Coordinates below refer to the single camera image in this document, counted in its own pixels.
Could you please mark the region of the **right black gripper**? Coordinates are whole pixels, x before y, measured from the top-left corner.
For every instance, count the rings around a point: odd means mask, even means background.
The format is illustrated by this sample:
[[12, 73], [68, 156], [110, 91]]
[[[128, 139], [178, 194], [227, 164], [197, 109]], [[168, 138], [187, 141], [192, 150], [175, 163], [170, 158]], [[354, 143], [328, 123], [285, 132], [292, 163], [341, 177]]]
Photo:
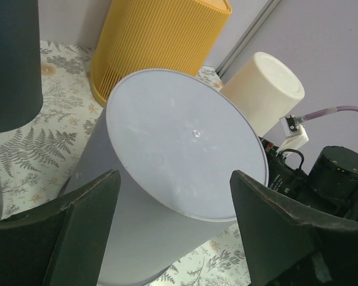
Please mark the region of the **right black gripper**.
[[[280, 151], [278, 146], [262, 137], [260, 137], [260, 141], [268, 161], [268, 187], [287, 197], [296, 198], [307, 182], [307, 174], [302, 170], [304, 155], [291, 148]], [[297, 154], [301, 159], [296, 169], [286, 164], [286, 158], [289, 154]]]

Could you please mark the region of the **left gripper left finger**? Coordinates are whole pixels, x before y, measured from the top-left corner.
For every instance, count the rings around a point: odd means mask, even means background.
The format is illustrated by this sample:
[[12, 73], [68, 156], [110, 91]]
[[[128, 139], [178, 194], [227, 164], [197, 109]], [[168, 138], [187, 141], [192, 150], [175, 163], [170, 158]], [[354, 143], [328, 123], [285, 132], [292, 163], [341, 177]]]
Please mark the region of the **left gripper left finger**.
[[0, 221], [0, 285], [96, 285], [121, 177], [86, 185]]

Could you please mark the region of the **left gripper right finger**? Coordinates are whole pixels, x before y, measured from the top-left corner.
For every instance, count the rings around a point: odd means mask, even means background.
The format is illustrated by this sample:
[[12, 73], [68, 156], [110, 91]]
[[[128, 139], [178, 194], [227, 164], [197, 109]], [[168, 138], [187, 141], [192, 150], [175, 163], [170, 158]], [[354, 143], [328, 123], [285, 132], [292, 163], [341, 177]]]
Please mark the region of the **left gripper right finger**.
[[358, 285], [358, 222], [235, 170], [230, 188], [251, 285]]

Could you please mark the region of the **cream white bin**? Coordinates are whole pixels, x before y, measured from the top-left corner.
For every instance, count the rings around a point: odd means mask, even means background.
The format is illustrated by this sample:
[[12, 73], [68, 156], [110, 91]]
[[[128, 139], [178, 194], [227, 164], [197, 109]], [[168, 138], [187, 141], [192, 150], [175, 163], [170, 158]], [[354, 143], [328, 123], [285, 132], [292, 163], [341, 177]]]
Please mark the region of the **cream white bin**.
[[256, 52], [220, 92], [262, 137], [305, 96], [297, 76], [274, 56]]

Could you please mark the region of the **translucent grey bin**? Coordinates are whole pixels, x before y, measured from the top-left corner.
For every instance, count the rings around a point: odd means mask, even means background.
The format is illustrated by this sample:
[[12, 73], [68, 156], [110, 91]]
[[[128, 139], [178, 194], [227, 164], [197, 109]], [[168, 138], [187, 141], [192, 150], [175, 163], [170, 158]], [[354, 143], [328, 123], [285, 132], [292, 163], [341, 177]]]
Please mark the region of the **translucent grey bin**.
[[144, 285], [236, 221], [230, 178], [263, 185], [263, 146], [218, 91], [177, 71], [147, 69], [112, 90], [67, 191], [121, 175], [99, 285]]

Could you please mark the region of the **slate blue tapered bin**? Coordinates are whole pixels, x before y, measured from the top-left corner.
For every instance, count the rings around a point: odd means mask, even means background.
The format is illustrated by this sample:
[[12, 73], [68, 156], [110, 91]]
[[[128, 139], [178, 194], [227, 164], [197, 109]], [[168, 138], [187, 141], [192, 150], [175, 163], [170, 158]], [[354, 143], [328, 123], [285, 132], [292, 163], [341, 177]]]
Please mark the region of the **slate blue tapered bin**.
[[37, 1], [0, 1], [0, 133], [31, 122], [43, 105]]

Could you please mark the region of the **yellow mesh basket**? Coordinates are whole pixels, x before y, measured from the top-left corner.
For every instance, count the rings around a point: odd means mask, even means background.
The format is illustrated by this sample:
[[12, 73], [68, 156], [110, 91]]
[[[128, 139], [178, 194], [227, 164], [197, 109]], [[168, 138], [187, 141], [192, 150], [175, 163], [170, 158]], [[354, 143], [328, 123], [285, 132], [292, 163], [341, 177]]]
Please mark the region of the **yellow mesh basket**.
[[94, 99], [105, 106], [115, 85], [138, 70], [197, 75], [231, 14], [228, 1], [112, 1], [91, 61]]

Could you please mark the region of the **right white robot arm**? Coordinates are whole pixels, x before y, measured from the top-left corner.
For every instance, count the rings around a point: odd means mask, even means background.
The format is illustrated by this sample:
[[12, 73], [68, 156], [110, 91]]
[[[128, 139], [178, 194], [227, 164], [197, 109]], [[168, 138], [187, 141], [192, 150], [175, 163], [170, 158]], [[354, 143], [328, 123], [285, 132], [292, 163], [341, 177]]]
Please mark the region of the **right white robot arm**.
[[358, 222], [358, 153], [326, 146], [309, 173], [302, 152], [260, 139], [269, 167], [268, 187], [321, 212]]

